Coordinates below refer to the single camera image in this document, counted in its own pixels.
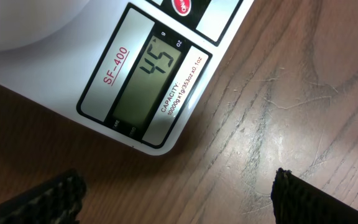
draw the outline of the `brown wooden surface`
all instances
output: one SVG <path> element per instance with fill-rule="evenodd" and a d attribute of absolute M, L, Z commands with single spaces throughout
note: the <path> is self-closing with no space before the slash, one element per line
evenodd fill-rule
<path fill-rule="evenodd" d="M 82 223 L 273 223 L 279 167 L 358 209 L 358 1 L 255 0 L 160 157 L 0 87 L 0 203 L 70 167 Z"/>

